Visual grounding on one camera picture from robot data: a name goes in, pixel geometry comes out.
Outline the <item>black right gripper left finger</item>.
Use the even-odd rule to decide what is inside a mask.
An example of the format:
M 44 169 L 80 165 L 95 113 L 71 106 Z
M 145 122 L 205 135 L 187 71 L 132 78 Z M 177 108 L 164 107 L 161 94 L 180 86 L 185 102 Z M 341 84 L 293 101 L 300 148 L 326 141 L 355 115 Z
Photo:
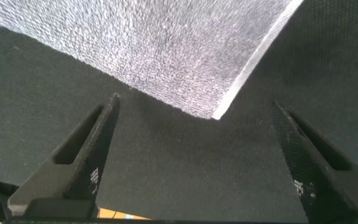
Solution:
M 23 215 L 33 200 L 58 198 L 94 202 L 119 117 L 119 95 L 98 104 L 7 202 Z

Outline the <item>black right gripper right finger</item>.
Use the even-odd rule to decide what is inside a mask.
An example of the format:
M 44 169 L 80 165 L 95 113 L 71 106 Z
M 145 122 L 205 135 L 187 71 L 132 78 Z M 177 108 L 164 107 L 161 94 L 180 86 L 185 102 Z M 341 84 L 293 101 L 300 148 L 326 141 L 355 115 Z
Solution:
M 293 110 L 274 102 L 276 138 L 310 223 L 358 223 L 358 165 Z

